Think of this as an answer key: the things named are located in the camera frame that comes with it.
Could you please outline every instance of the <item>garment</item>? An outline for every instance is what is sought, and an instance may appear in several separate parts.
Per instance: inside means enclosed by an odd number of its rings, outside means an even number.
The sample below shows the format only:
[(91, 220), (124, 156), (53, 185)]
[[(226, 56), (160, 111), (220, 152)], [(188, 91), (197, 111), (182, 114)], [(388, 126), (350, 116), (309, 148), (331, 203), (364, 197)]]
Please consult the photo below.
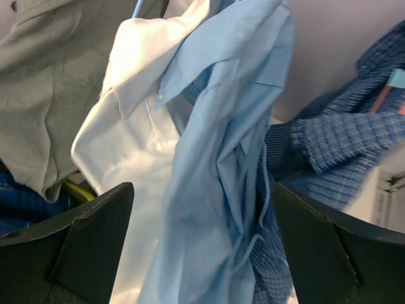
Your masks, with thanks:
[[(18, 0), (0, 41), (0, 160), (15, 180), (55, 201), (76, 171), (70, 148), (100, 93), (119, 24), (135, 0)], [(159, 17), (147, 1), (142, 16)]]
[[(397, 112), (405, 102), (403, 89), (392, 89), (378, 111), (369, 113), (391, 73), (404, 67), (402, 22), (362, 55), (353, 81), (317, 98), (293, 121), (270, 128), (265, 139), (267, 150), (261, 157), (269, 174), (321, 203), (343, 210), (367, 173), (386, 152), (405, 141), (405, 116)], [(264, 281), (256, 286), (257, 293), (265, 296), (255, 303), (285, 303), (292, 281), (270, 209), (266, 216), (264, 241), (257, 243), (252, 254), (265, 257), (256, 276), (259, 282)]]
[(193, 1), (121, 25), (72, 147), (98, 192), (135, 186), (113, 303), (252, 301), (256, 171), (292, 38), (279, 0)]
[(16, 183), (10, 173), (0, 173), (0, 236), (29, 227), (78, 206), (62, 192), (58, 200), (47, 203), (33, 190)]

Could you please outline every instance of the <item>light blue shirt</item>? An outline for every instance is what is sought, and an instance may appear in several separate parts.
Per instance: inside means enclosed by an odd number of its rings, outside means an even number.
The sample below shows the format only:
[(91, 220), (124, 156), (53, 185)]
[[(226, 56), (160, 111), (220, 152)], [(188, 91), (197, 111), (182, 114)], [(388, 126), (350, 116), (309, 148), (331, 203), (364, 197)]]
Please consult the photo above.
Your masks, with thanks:
[(139, 304), (252, 302), (258, 160), (292, 43), (285, 1), (224, 0), (166, 69), (160, 105), (181, 139)]

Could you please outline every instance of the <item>blue string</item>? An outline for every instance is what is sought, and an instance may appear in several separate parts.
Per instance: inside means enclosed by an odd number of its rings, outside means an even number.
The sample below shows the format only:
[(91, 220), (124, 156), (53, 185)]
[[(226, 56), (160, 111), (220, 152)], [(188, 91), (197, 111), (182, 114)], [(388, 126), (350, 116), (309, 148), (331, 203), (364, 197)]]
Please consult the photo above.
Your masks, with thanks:
[(135, 5), (134, 13), (132, 14), (132, 18), (137, 18), (139, 15), (140, 7), (142, 6), (142, 3), (144, 0), (138, 0), (137, 5)]

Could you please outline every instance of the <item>navy blue cloth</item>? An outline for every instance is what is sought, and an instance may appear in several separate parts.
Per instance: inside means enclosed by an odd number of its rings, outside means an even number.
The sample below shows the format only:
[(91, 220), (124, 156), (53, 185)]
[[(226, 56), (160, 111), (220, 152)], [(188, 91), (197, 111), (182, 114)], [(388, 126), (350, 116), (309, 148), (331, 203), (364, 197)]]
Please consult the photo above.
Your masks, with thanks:
[[(317, 98), (293, 121), (271, 126), (261, 157), (268, 173), (321, 203), (345, 208), (386, 152), (405, 142), (405, 116), (397, 112), (404, 89), (393, 88), (380, 109), (369, 113), (396, 68), (405, 68), (405, 22), (365, 52), (353, 81)], [(292, 287), (270, 208), (268, 213), (263, 241), (251, 255), (262, 264), (255, 269), (254, 304), (285, 303)]]
[(55, 203), (18, 184), (10, 173), (0, 173), (0, 236), (47, 220), (77, 206), (66, 193)]

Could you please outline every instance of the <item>gray cloth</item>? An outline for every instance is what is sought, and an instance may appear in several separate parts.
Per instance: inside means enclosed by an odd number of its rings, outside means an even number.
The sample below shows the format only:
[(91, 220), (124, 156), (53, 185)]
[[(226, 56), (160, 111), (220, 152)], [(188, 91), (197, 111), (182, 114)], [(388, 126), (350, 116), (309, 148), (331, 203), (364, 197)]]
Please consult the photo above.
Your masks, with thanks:
[[(136, 0), (18, 0), (0, 41), (0, 159), (49, 201), (76, 171), (72, 142), (97, 101), (116, 30)], [(163, 15), (165, 0), (140, 16)]]

